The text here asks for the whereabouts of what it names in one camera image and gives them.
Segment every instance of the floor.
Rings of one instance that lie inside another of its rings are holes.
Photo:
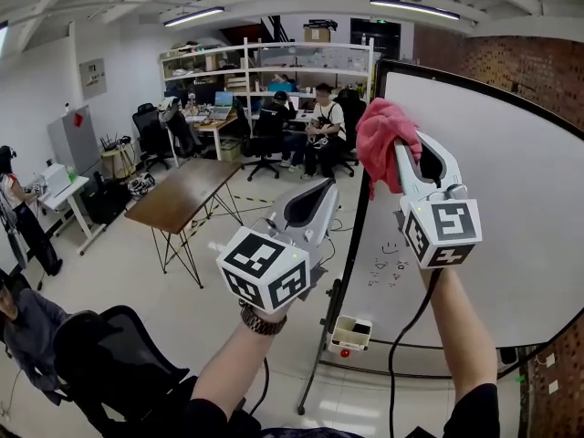
[[[260,172],[252,182],[246,180],[247,174],[239,172],[230,182],[233,194],[244,198],[237,199],[236,203],[245,211],[242,217],[247,226],[266,210],[252,210],[265,204],[246,198],[273,200],[300,182],[299,172],[282,171],[279,180],[271,173]],[[156,175],[160,180],[165,173]],[[343,172],[337,174],[342,205],[337,217],[344,228],[353,226],[360,175],[360,171],[354,178]],[[57,277],[45,279],[42,293],[67,312],[83,309],[100,312],[114,305],[134,308],[162,353],[175,365],[198,373],[221,348],[238,321],[236,299],[225,289],[214,261],[218,250],[228,243],[237,228],[231,216],[214,216],[191,240],[203,279],[201,290],[178,261],[171,263],[166,276],[162,274],[149,228],[122,216],[81,257],[75,250],[82,233],[78,225],[72,224],[60,237],[53,238],[65,263]],[[364,437],[389,436],[390,383],[387,377],[379,375],[320,367],[308,396],[306,415],[296,414],[318,345],[319,320],[325,316],[329,302],[326,291],[344,268],[350,234],[333,233],[336,254],[326,264],[329,272],[306,302],[294,304],[286,328],[270,350],[270,388],[266,401],[256,412],[257,419],[266,428],[328,426]],[[322,252],[325,256],[332,254],[328,242],[323,244]],[[36,261],[26,270],[33,286],[41,274]],[[14,362],[0,355],[0,400],[4,408],[16,373]],[[263,386],[264,373],[260,371],[246,395],[248,405],[256,403]],[[512,378],[499,387],[501,436],[514,438],[519,417],[518,383]],[[416,426],[442,436],[453,407],[454,390],[450,381],[398,380],[396,436],[405,437]],[[99,437],[76,406],[64,403],[55,407],[30,385],[24,374],[16,382],[9,417],[0,421],[22,438]]]

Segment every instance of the gray shirt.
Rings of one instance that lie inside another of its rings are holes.
[[[41,391],[59,388],[53,338],[68,314],[59,305],[27,288],[20,292],[18,318],[6,321],[4,339],[18,366]]]

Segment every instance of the wristwatch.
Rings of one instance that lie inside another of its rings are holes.
[[[282,330],[288,321],[288,317],[284,317],[279,323],[268,323],[256,315],[256,313],[254,313],[254,308],[247,304],[245,304],[244,309],[241,310],[241,319],[252,331],[264,336],[275,336]]]

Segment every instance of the brick wall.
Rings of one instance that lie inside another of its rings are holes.
[[[416,25],[414,58],[517,94],[584,130],[584,44],[543,37],[469,37]],[[584,317],[531,362],[529,438],[584,437]],[[546,357],[556,363],[548,368]],[[549,385],[559,389],[549,394]]]
[[[426,67],[517,94],[584,130],[584,44],[543,37],[468,37],[416,25],[413,56]]]

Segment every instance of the pink cloth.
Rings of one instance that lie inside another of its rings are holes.
[[[422,144],[416,126],[395,104],[385,99],[375,99],[357,124],[357,155],[371,177],[371,200],[373,185],[378,180],[386,182],[390,192],[402,192],[393,147],[393,142],[398,138],[410,146],[412,156],[418,163],[422,157]]]

